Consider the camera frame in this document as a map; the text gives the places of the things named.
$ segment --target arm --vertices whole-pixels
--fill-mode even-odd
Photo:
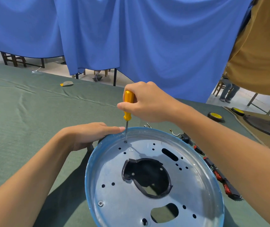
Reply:
[[[149,122],[170,121],[188,134],[270,224],[270,149],[167,95],[154,83],[130,84],[135,103],[118,108]]]
[[[0,187],[0,226],[33,226],[69,153],[123,130],[96,122],[58,132]]]

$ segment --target green tablecloth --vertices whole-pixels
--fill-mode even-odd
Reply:
[[[0,65],[0,185],[63,127],[99,121],[125,126],[123,112],[116,107],[122,100],[123,88],[76,79],[72,80],[73,86],[61,87],[60,83],[67,80],[72,79]],[[254,140],[224,108],[182,102],[205,115],[210,111],[219,113],[225,118],[225,126]],[[136,117],[129,122],[129,126],[144,124]],[[166,132],[182,132],[168,122],[151,126]],[[87,160],[86,150],[69,155],[35,226],[96,226],[84,192]],[[224,226],[269,226],[246,201],[233,201],[224,193],[221,183],[220,187],[226,207]]]

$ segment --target hand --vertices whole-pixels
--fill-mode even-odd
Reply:
[[[129,112],[147,122],[162,122],[169,120],[173,107],[180,102],[153,82],[138,82],[126,85],[124,91],[129,90],[135,94],[134,103],[122,102],[117,107]]]
[[[92,122],[62,129],[71,143],[71,151],[87,148],[92,142],[109,134],[123,132],[125,127],[107,126],[104,122]]]

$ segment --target metal base plate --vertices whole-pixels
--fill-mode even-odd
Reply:
[[[98,226],[223,226],[224,204],[218,182],[190,145],[151,128],[129,128],[127,143],[124,135],[123,132],[103,139],[86,168],[86,198]],[[168,157],[163,148],[178,159]],[[122,179],[125,161],[142,158],[158,160],[168,172],[173,187],[165,197],[149,198],[132,180]],[[177,206],[177,217],[156,223],[152,209],[169,203]]]

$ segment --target jeans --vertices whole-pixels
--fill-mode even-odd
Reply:
[[[231,100],[236,95],[237,91],[239,91],[240,87],[238,87],[235,84],[232,84],[229,79],[221,79],[220,81],[223,82],[224,85],[225,85],[225,88],[222,91],[222,94],[220,96],[220,99],[225,99],[226,98],[227,100]]]

